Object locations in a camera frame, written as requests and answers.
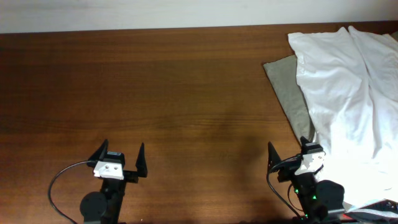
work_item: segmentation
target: wall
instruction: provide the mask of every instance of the wall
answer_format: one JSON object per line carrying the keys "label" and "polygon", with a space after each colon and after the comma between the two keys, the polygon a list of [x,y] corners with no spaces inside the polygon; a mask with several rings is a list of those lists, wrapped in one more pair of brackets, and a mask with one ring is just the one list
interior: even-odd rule
{"label": "wall", "polygon": [[382,20],[397,0],[0,0],[0,33]]}

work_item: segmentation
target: cable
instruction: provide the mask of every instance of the cable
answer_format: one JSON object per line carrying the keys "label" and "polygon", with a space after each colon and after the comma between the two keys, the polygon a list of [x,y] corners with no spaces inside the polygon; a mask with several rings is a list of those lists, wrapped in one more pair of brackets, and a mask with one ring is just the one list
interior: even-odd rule
{"label": "cable", "polygon": [[296,210],[294,210],[294,208],[293,208],[292,206],[290,206],[289,203],[287,203],[286,200],[285,200],[284,198],[282,198],[282,196],[280,196],[280,194],[274,189],[274,187],[273,187],[273,186],[271,185],[271,183],[269,182],[269,174],[271,174],[271,172],[273,172],[274,169],[278,168],[278,167],[281,166],[283,163],[290,161],[291,159],[297,159],[297,158],[298,158],[298,155],[293,156],[293,157],[290,157],[290,158],[288,158],[288,159],[285,159],[285,160],[281,161],[280,163],[276,164],[274,167],[272,167],[271,169],[269,169],[268,172],[267,172],[267,183],[268,183],[269,188],[271,188],[271,190],[276,194],[276,196],[278,196],[279,199],[280,199],[283,203],[285,203],[285,205],[288,206],[288,207],[291,209],[291,211],[293,211],[293,212],[296,214],[297,217],[300,218],[300,217],[301,217],[300,214],[299,214]]}
{"label": "cable", "polygon": [[298,211],[303,211],[303,210],[301,210],[301,209],[299,209],[299,208],[297,208],[296,206],[294,206],[294,204],[292,203],[292,201],[290,200],[290,190],[291,190],[291,188],[293,187],[293,184],[290,184],[289,185],[289,188],[287,189],[287,199],[289,200],[289,202],[290,202],[290,204],[295,208],[295,209],[297,209]]}
{"label": "cable", "polygon": [[92,162],[92,161],[81,161],[81,162],[77,162],[77,163],[72,164],[72,165],[70,165],[70,166],[64,168],[63,170],[61,170],[61,171],[60,171],[58,174],[56,174],[55,177],[51,180],[51,183],[50,183],[50,186],[49,186],[49,191],[47,192],[47,196],[49,197],[50,204],[51,204],[51,206],[55,209],[55,211],[58,212],[58,214],[60,214],[61,216],[65,217],[65,218],[66,218],[67,220],[69,220],[70,222],[72,222],[73,224],[77,224],[77,222],[75,222],[73,219],[71,219],[70,217],[68,217],[66,214],[62,213],[62,212],[57,208],[57,206],[54,205],[54,202],[53,202],[52,199],[51,199],[51,188],[52,188],[52,186],[53,186],[55,180],[56,180],[63,172],[65,172],[66,170],[68,170],[68,169],[70,169],[70,168],[72,168],[72,167],[75,167],[75,166],[77,166],[77,165],[86,164],[86,163],[89,163],[89,162]]}

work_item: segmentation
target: brown wooden surface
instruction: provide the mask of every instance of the brown wooden surface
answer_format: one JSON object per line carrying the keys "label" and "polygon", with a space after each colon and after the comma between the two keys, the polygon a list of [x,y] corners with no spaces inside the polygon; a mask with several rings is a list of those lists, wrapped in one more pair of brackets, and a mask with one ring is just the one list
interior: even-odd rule
{"label": "brown wooden surface", "polygon": [[[288,33],[342,25],[0,35],[0,223],[67,223],[49,182],[106,138],[127,169],[146,144],[148,178],[127,186],[120,221],[292,217],[266,184],[267,142],[282,158],[299,145],[262,63],[293,54]],[[390,33],[398,22],[355,27]],[[272,182],[285,197],[288,184]],[[100,186],[77,167],[53,199],[81,223],[81,199]]]}

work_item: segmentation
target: white fabric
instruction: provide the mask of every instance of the white fabric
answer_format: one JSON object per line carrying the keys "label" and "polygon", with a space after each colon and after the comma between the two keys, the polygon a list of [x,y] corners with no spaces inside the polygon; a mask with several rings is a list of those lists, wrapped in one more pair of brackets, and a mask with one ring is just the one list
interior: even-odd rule
{"label": "white fabric", "polygon": [[326,152],[319,180],[345,188],[351,209],[398,202],[398,42],[349,27],[289,34],[297,84]]}

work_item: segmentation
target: tabletop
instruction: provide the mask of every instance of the tabletop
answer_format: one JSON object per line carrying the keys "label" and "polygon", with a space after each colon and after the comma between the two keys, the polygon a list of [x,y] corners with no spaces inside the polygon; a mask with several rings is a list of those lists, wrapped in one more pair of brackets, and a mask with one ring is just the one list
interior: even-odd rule
{"label": "tabletop", "polygon": [[[281,158],[300,147],[262,64],[293,54],[288,33],[348,25],[384,34],[398,22],[1,34],[0,223],[68,223],[49,183],[105,139],[129,170],[146,145],[148,177],[127,185],[121,222],[291,218],[266,184],[267,143]],[[81,223],[100,187],[74,167],[52,197]]]}

